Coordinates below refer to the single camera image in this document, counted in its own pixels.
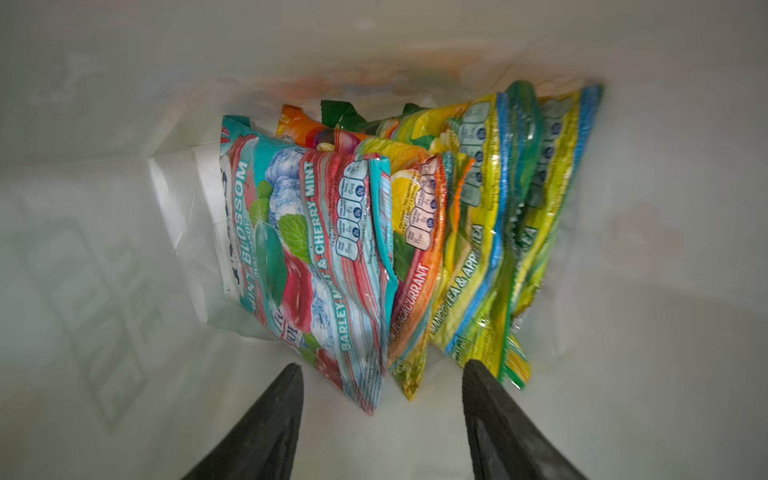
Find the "orange blackcurrant candy packet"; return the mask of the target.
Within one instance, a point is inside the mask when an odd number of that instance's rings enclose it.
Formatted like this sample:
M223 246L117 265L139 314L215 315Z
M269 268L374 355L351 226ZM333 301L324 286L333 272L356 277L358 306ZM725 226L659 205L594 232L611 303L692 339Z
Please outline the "orange blackcurrant candy packet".
M466 107L408 105L398 116L366 121L348 102L324 101L321 106L321 121L297 106L283 106L276 134L315 150L389 159L398 291L388 364L405 397L413 399L426 367L433 301L444 272L445 238L458 220L449 122Z

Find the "green apple candy packet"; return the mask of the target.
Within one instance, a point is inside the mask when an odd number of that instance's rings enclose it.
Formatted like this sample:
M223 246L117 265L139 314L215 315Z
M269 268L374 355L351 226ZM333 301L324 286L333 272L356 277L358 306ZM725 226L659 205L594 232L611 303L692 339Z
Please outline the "green apple candy packet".
M380 120L363 118L346 101L322 102L326 126L455 159L458 218L449 231L432 339L458 364L478 360L501 382L529 382L516 331L546 272L603 93L589 83L541 96L518 80L474 101L409 104Z

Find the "teal mint candy packet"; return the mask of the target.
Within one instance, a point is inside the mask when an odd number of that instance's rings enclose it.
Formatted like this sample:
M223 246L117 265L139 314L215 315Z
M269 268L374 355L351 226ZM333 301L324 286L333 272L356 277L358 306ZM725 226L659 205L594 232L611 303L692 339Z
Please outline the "teal mint candy packet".
M373 413L398 288L388 158L301 147L226 116L219 160L241 305Z

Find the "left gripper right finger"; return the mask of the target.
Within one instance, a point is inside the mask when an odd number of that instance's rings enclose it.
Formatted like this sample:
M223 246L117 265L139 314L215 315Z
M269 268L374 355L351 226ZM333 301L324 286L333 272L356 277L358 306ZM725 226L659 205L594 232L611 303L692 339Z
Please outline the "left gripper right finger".
M463 369L462 405L476 479L585 479L478 360Z

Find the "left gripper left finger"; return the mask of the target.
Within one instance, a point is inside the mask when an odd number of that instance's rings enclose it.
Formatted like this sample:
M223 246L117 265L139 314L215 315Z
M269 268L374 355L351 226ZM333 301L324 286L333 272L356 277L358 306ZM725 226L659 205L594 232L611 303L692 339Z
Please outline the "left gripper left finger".
M186 479L288 479L304 404L301 367L288 364Z

